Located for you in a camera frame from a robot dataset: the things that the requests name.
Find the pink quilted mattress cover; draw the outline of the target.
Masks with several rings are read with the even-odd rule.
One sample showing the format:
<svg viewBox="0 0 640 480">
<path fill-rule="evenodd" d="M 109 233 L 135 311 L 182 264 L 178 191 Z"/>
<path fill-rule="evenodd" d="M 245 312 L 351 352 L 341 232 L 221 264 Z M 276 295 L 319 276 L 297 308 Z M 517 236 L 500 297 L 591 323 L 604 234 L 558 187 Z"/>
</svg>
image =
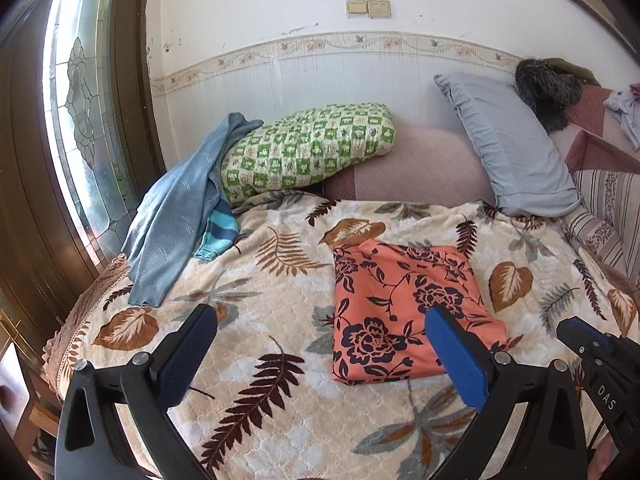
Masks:
<svg viewBox="0 0 640 480">
<path fill-rule="evenodd" d="M 413 202 L 454 207 L 495 194 L 465 133 L 399 127 L 392 150 L 358 162 L 322 182 L 337 200 Z"/>
</svg>

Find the striped floral bedding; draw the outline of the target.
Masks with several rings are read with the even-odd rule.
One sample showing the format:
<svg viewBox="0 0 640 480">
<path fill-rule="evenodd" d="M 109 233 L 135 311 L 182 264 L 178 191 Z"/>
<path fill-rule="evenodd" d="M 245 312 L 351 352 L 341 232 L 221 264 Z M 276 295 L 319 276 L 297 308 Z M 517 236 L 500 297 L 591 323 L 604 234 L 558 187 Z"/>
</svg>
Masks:
<svg viewBox="0 0 640 480">
<path fill-rule="evenodd" d="M 610 170 L 579 170 L 573 179 L 577 209 L 563 218 L 576 240 L 602 263 L 639 285 L 639 176 Z"/>
</svg>

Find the wooden bedside furniture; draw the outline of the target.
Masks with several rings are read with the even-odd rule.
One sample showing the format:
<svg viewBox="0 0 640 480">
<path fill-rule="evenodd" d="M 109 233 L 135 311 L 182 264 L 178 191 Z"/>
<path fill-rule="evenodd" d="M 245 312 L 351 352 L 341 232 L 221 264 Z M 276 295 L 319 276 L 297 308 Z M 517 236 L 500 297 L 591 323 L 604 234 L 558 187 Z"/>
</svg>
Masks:
<svg viewBox="0 0 640 480">
<path fill-rule="evenodd" d="M 14 342 L 1 353 L 1 422 L 17 451 L 41 479 L 52 479 L 54 454 L 41 441 L 58 435 L 58 398 L 18 355 Z"/>
</svg>

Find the grey-blue pillow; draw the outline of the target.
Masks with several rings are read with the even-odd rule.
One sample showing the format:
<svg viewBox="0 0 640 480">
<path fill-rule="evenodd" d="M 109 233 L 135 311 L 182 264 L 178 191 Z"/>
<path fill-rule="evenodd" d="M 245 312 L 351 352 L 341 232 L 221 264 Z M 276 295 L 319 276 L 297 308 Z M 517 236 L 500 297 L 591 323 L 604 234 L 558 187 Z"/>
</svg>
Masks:
<svg viewBox="0 0 640 480">
<path fill-rule="evenodd" d="M 558 149 L 510 84 L 452 72 L 434 77 L 454 108 L 507 216 L 561 218 L 580 203 Z"/>
</svg>

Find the stained glass window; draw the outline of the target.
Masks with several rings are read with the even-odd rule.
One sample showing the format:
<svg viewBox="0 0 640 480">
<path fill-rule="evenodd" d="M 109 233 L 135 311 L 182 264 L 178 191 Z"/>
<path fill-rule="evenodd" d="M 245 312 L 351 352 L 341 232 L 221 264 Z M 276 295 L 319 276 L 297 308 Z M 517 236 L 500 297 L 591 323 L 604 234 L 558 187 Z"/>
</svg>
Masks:
<svg viewBox="0 0 640 480">
<path fill-rule="evenodd" d="M 49 151 L 73 226 L 102 268 L 124 244 L 136 201 L 116 122 L 112 0 L 52 0 L 42 92 Z"/>
</svg>

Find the cream leaf-pattern blanket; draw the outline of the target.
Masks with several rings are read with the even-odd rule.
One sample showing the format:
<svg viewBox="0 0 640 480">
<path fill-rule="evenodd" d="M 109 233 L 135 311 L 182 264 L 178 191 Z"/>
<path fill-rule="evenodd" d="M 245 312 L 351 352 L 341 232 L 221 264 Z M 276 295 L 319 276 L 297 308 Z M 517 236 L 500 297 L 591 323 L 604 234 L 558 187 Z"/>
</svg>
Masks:
<svg viewBox="0 0 640 480">
<path fill-rule="evenodd" d="M 212 306 L 217 335 L 169 415 L 216 479 L 429 479 L 469 426 L 472 408 L 445 375 L 351 386 L 332 378 L 337 246 L 456 248 L 506 326 L 495 351 L 523 364 L 561 359 L 575 382 L 582 366 L 555 336 L 564 318 L 639 335 L 634 295 L 561 220 L 510 218 L 483 202 L 332 202 L 303 192 L 256 196 L 238 220 L 228 252 L 192 259 L 158 308 L 128 304 L 128 262 L 116 258 L 43 350 L 43 378 L 64 396 L 80 360 L 124 364 L 199 304 Z"/>
</svg>

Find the orange floral blouse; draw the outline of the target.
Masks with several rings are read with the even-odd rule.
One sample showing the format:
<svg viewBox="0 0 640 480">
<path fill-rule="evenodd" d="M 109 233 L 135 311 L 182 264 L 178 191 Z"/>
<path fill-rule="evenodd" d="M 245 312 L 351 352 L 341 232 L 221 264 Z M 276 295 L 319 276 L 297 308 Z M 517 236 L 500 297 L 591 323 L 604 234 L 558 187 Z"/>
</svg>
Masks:
<svg viewBox="0 0 640 480">
<path fill-rule="evenodd" d="M 425 335 L 427 311 L 445 308 L 490 350 L 506 326 L 485 308 L 469 260 L 452 246 L 366 240 L 333 249 L 332 378 L 346 385 L 440 375 Z"/>
</svg>

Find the light blue sweater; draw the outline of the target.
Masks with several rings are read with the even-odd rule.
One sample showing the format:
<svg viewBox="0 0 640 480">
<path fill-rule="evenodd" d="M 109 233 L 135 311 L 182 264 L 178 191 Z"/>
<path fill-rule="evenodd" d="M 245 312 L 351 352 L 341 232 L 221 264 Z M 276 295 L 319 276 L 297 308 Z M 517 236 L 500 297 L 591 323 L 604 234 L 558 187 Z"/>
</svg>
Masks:
<svg viewBox="0 0 640 480">
<path fill-rule="evenodd" d="M 221 183 L 224 155 L 261 126 L 259 119 L 229 114 L 189 158 L 146 192 L 122 245 L 132 281 L 128 304 L 162 305 L 194 257 L 208 215 L 222 198 L 228 202 Z"/>
</svg>

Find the dark furry garment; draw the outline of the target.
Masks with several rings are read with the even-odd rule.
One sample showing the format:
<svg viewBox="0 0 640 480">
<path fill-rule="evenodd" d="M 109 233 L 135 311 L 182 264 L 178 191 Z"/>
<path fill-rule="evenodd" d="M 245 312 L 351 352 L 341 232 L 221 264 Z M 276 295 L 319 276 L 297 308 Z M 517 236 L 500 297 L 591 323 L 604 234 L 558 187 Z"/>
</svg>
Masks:
<svg viewBox="0 0 640 480">
<path fill-rule="evenodd" d="M 566 110 L 579 103 L 585 84 L 600 87 L 591 70 L 562 58 L 524 58 L 514 81 L 518 96 L 547 132 L 567 127 Z"/>
</svg>

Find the green checkered pillow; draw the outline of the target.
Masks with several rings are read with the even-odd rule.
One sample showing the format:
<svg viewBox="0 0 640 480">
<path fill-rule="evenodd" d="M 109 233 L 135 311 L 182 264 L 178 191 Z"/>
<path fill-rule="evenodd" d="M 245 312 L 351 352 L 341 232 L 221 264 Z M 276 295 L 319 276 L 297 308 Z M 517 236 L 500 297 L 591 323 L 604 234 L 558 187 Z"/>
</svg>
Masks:
<svg viewBox="0 0 640 480">
<path fill-rule="evenodd" d="M 266 191 L 306 188 L 343 169 L 388 154 L 396 129 L 381 103 L 302 110 L 243 136 L 221 163 L 232 206 Z"/>
</svg>

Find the magenta cloth on headboard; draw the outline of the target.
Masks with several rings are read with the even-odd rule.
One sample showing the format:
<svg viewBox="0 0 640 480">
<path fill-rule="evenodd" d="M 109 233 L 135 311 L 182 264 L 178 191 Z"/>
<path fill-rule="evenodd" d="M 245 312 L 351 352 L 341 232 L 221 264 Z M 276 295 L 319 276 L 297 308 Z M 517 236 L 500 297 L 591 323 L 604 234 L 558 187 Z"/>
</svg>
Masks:
<svg viewBox="0 0 640 480">
<path fill-rule="evenodd" d="M 640 84 L 631 84 L 629 89 L 635 99 L 640 99 Z"/>
</svg>

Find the grey cloth on headboard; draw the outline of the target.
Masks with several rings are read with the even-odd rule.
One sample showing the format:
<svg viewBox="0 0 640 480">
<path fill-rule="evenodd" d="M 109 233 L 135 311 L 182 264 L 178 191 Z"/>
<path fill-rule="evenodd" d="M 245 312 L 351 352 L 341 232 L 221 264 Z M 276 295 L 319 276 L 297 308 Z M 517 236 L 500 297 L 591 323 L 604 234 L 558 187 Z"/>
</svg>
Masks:
<svg viewBox="0 0 640 480">
<path fill-rule="evenodd" d="M 639 149 L 640 142 L 639 100 L 634 98 L 628 87 L 625 90 L 613 92 L 604 101 L 604 107 L 620 123 L 620 128 L 636 151 Z"/>
</svg>

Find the teal striped garment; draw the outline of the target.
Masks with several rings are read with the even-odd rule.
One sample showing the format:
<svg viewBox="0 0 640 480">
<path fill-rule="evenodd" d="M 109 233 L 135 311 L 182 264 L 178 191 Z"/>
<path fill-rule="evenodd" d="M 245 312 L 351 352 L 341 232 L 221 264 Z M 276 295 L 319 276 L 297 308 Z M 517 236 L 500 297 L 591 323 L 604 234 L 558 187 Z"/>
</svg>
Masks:
<svg viewBox="0 0 640 480">
<path fill-rule="evenodd" d="M 203 261 L 215 260 L 233 245 L 239 232 L 231 207 L 222 198 L 206 219 L 194 257 Z"/>
</svg>

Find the beige wall switch pair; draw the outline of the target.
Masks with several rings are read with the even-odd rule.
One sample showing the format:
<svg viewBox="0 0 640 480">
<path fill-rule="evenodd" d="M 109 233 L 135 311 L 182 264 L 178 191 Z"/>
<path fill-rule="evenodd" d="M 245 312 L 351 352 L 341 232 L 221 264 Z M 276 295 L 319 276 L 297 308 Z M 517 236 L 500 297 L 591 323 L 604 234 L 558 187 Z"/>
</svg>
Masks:
<svg viewBox="0 0 640 480">
<path fill-rule="evenodd" d="M 392 6 L 388 0 L 347 0 L 345 8 L 348 16 L 392 17 Z"/>
</svg>

